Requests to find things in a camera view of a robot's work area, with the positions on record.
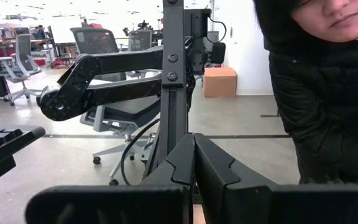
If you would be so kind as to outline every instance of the screw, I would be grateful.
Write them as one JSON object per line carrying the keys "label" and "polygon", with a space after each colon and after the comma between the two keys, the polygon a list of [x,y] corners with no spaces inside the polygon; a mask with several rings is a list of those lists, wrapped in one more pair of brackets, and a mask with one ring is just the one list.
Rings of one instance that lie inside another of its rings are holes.
{"label": "screw", "polygon": [[171,54],[168,56],[168,61],[169,62],[176,62],[178,60],[178,56],[176,54]]}
{"label": "screw", "polygon": [[168,80],[170,80],[171,82],[174,82],[178,79],[178,74],[176,74],[175,72],[169,72],[167,77],[168,77]]}

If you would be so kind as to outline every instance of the office chair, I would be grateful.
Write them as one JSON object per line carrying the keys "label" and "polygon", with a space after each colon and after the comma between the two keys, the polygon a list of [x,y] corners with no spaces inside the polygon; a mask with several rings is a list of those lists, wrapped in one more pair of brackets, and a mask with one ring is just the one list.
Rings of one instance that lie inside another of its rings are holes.
{"label": "office chair", "polygon": [[[128,51],[147,50],[152,47],[152,30],[133,30],[128,35]],[[135,71],[137,78],[145,78],[147,72],[159,72],[156,69],[143,69]]]}
{"label": "office chair", "polygon": [[23,84],[23,89],[15,93],[10,93],[5,96],[10,99],[11,106],[14,106],[14,101],[21,96],[27,99],[30,95],[37,96],[41,90],[27,89],[24,82],[31,76],[41,72],[41,68],[36,64],[31,56],[31,34],[20,34],[16,36],[16,52],[12,57],[0,57],[0,62],[4,65],[5,70],[0,71],[0,77],[5,77],[12,83]]}
{"label": "office chair", "polygon": [[[74,33],[77,48],[81,54],[118,52],[116,41],[110,30],[90,27],[71,28],[70,30]],[[125,72],[98,75],[97,80],[94,78],[91,85],[122,80],[126,80]],[[112,131],[113,134],[125,138],[125,143],[120,146],[94,153],[93,163],[100,164],[100,156],[122,152],[132,141],[131,135],[140,127],[151,122],[159,112],[160,99],[156,96],[150,96],[98,106],[84,113],[80,119],[81,124],[92,126],[97,132]],[[128,153],[130,160],[133,161],[137,154],[140,160],[146,163],[149,159],[150,147],[145,146],[149,146],[154,137],[155,136],[150,135],[147,141],[137,141]],[[119,171],[120,166],[121,161],[119,161],[110,172],[110,185],[118,184],[114,176]]]}

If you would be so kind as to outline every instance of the concrete floor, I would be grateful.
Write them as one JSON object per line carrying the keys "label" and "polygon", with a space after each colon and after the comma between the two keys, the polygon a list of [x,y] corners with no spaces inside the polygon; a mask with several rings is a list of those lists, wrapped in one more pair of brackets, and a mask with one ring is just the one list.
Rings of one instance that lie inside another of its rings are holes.
{"label": "concrete floor", "polygon": [[[28,88],[53,85],[64,70],[46,70],[26,82]],[[21,84],[9,84],[11,91]],[[97,133],[80,124],[80,118],[54,122],[38,108],[35,98],[18,99],[15,107],[0,101],[0,123],[34,124],[48,135],[110,135]],[[200,84],[193,95],[190,131],[205,135],[285,134],[279,118],[261,118],[274,114],[272,96],[239,96],[235,99],[204,98]],[[296,184],[299,173],[291,139],[214,139],[218,146],[251,169],[279,184]],[[25,223],[24,210],[37,192],[54,185],[106,185],[109,172],[120,154],[102,157],[102,164],[92,163],[92,153],[122,144],[122,139],[41,138],[15,154],[17,166],[0,178],[0,223]],[[141,181],[144,166],[127,162],[129,181]],[[122,182],[121,174],[117,176]]]}

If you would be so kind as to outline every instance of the chair backrest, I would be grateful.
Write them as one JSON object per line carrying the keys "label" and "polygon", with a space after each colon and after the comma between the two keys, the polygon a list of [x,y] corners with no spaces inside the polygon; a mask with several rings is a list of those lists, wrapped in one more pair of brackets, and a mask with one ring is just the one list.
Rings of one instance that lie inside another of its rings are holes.
{"label": "chair backrest", "polygon": [[[93,27],[76,27],[70,29],[74,34],[75,44],[80,54],[105,54],[118,51],[116,39],[110,30]],[[125,72],[96,75],[94,79],[110,82],[126,80]]]}
{"label": "chair backrest", "polygon": [[130,31],[128,36],[128,51],[140,51],[151,48],[152,36],[152,30]]}
{"label": "chair backrest", "polygon": [[16,63],[22,71],[27,71],[30,75],[40,70],[31,57],[31,37],[31,34],[16,36]]}

